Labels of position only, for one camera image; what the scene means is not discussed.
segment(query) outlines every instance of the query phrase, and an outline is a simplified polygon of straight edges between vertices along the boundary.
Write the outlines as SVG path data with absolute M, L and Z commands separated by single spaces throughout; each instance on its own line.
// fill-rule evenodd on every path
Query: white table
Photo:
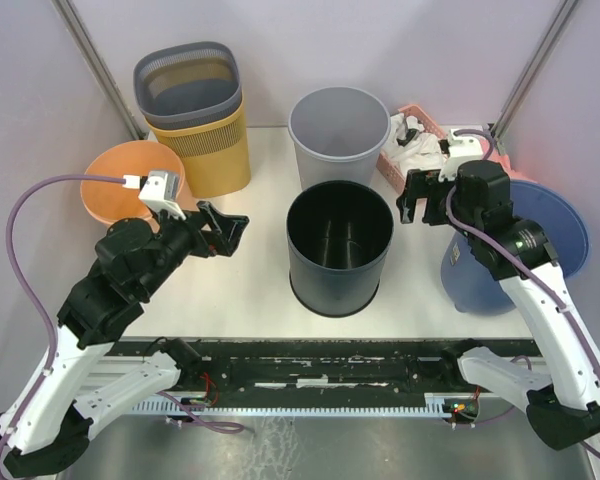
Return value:
M 324 318 L 298 303 L 289 286 L 287 210 L 301 192 L 286 128 L 248 131 L 253 179 L 212 199 L 223 213 L 248 215 L 231 258 L 189 258 L 145 306 L 126 337 L 427 339 L 530 338 L 517 311 L 477 317 L 455 310 L 440 281 L 451 227 L 402 225 L 397 194 L 376 171 L 371 187 L 394 212 L 395 229 L 378 294 L 356 315 Z

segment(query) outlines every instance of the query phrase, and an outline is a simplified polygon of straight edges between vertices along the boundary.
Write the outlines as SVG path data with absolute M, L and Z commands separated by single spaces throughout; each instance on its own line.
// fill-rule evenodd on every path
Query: gray wall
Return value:
M 507 134 L 515 167 L 580 211 L 592 241 L 571 293 L 600 345 L 600 0 L 581 6 Z
M 347 84 L 390 111 L 420 103 L 443 124 L 493 122 L 558 0 L 73 0 L 123 96 L 144 55 L 228 45 L 247 122 L 285 125 L 304 94 Z
M 0 0 L 0 412 L 46 345 L 5 253 L 9 210 L 35 182 L 83 172 L 99 153 L 129 139 L 51 2 Z M 104 233 L 82 207 L 78 187 L 47 188 L 16 225 L 18 258 L 54 318 Z

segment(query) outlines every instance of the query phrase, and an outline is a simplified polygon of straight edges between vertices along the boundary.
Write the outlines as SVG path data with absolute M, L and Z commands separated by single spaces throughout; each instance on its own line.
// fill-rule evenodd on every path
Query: gray floor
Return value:
M 483 410 L 486 418 L 502 403 Z M 550 450 L 519 412 L 462 431 L 424 419 L 232 420 L 255 434 L 180 431 L 159 418 L 120 418 L 63 480 L 593 479 L 580 447 Z

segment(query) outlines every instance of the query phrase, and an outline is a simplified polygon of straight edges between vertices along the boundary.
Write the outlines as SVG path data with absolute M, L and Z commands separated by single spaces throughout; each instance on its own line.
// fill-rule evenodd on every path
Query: blue bucket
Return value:
M 565 278 L 575 275 L 589 256 L 589 234 L 578 212 L 554 191 L 536 183 L 511 181 L 513 212 L 537 222 L 558 253 Z M 499 315 L 513 302 L 480 265 L 467 240 L 456 232 L 442 259 L 442 285 L 459 312 Z

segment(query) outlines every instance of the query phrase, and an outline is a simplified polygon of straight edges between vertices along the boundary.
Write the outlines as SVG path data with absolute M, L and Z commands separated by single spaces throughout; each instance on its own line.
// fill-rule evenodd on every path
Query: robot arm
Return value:
M 452 178 L 454 181 L 442 179 L 439 170 L 410 171 L 397 202 L 402 222 L 413 222 L 416 201 L 426 198 L 425 223 L 452 224 L 466 235 L 471 253 L 522 314 L 550 372 L 529 372 L 475 345 L 457 355 L 458 374 L 525 412 L 534 431 L 554 449 L 599 433 L 600 382 L 585 348 L 591 349 L 599 364 L 600 351 L 573 305 L 549 239 L 540 225 L 513 215 L 509 177 L 500 165 L 469 161 L 458 166 Z M 467 232 L 449 219 L 446 200 L 454 187 L 450 202 L 454 219 L 493 238 L 556 292 L 566 309 L 558 308 L 534 280 L 485 242 L 484 235 Z M 566 310 L 582 332 L 585 344 L 565 316 Z
M 20 397 L 0 414 L 0 439 L 9 434 L 4 464 L 16 478 L 61 472 L 74 463 L 109 423 L 146 397 L 179 380 L 199 376 L 201 359 L 175 339 L 142 365 L 100 390 L 76 396 L 93 366 L 142 313 L 156 290 L 190 255 L 231 256 L 248 224 L 225 216 L 208 202 L 198 212 L 175 202 L 177 175 L 153 171 L 148 178 L 126 177 L 141 188 L 139 198 L 159 225 L 154 233 L 137 218 L 112 225 L 95 247 L 97 260 L 69 293 L 58 313 L 58 346 L 52 368 L 30 399 L 15 429 L 8 426 L 43 372 L 45 357 Z

